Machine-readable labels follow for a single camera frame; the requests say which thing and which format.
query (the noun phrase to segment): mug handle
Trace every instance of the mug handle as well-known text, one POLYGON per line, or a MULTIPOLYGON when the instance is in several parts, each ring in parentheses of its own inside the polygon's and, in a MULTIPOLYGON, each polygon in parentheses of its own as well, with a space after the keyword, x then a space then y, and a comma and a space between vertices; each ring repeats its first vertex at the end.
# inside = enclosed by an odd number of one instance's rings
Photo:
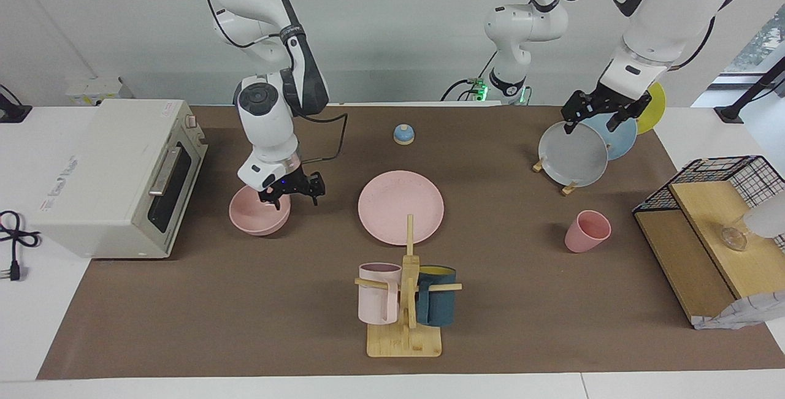
POLYGON ((398 313, 398 284, 392 281, 387 282, 387 310, 381 316, 382 320, 392 317, 393 313, 398 313))
POLYGON ((430 281, 420 281, 420 290, 418 291, 417 299, 417 322, 420 324, 428 324, 428 312, 431 303, 430 287, 430 281))

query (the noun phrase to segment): yellow plate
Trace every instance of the yellow plate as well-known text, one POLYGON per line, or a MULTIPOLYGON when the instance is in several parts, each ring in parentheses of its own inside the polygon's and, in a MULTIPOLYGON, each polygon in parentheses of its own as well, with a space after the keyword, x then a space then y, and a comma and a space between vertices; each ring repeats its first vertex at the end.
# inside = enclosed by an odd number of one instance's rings
POLYGON ((651 131, 652 128, 662 119, 665 114, 665 89, 659 82, 655 82, 648 87, 648 94, 651 94, 651 102, 640 117, 638 122, 638 135, 651 131))

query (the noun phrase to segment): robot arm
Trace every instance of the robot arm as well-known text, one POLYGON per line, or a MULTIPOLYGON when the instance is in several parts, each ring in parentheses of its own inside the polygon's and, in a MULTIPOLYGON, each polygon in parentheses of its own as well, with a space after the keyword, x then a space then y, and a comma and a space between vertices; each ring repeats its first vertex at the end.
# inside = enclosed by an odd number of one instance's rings
POLYGON ((614 0, 630 26, 590 94, 575 91, 561 114, 569 134, 581 120, 614 113, 608 130, 636 118, 651 100, 647 89, 681 56, 686 45, 731 0, 614 0))
POLYGON ((526 42, 546 42, 564 35, 567 11, 559 0, 530 0, 527 5, 496 7, 485 18, 485 34, 496 44, 496 57, 483 83, 488 98, 508 104, 521 100, 532 55, 526 42))
POLYGON ((259 192, 261 201, 280 207, 280 196, 298 192, 311 196, 316 204, 317 196, 324 195, 324 183, 318 172, 305 176, 292 123, 293 114, 318 114, 328 102, 305 30, 289 0, 217 1, 225 8, 216 13, 223 31, 233 36, 232 40, 255 42, 242 49, 255 62, 257 75, 244 78, 234 97, 253 145, 237 174, 259 192), (265 39, 275 35, 280 44, 265 39), (280 66, 283 68, 264 72, 280 66))

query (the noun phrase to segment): white toaster oven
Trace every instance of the white toaster oven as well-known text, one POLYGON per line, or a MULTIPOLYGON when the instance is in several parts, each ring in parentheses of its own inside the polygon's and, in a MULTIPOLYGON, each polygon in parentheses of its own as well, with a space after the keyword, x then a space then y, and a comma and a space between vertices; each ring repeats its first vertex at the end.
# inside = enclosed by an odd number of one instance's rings
POLYGON ((180 100, 107 99, 28 221, 83 257, 160 259, 207 151, 180 100))

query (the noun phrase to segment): light blue plate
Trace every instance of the light blue plate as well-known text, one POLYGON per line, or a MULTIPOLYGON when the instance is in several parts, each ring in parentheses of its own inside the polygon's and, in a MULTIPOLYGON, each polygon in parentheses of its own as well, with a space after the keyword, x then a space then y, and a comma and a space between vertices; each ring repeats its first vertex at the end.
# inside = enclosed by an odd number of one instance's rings
POLYGON ((581 121, 592 130, 597 131, 605 140, 608 146, 608 159, 614 161, 631 150, 637 138, 637 122, 635 119, 627 119, 616 128, 616 131, 608 131, 608 120, 612 114, 598 114, 591 119, 581 121))

